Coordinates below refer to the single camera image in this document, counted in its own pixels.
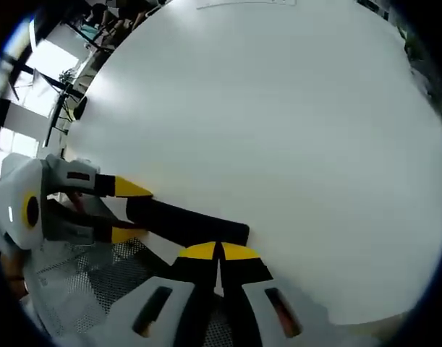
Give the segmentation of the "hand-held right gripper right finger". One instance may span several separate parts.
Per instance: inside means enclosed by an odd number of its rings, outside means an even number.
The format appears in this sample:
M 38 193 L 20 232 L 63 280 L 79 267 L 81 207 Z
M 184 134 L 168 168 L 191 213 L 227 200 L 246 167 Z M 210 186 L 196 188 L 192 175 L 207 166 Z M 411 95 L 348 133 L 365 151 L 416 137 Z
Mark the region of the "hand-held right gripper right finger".
M 297 302 L 259 254 L 221 243 L 220 272 L 235 346 L 342 346 L 344 333 L 311 301 Z

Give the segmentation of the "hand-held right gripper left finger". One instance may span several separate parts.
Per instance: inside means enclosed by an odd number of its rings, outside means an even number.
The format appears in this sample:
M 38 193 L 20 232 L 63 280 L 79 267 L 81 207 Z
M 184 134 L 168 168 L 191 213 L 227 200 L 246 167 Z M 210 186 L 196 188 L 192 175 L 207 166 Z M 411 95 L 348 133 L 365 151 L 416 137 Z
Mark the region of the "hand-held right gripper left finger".
M 111 305 L 105 322 L 67 336 L 68 346 L 201 346 L 213 306 L 216 243 L 183 249 L 165 277 L 153 276 Z

